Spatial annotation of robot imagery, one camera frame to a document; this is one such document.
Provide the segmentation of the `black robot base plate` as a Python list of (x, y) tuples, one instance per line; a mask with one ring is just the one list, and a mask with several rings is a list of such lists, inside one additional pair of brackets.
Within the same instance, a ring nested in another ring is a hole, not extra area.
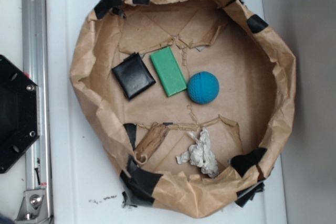
[(37, 85), (1, 55), (1, 174), (38, 137)]

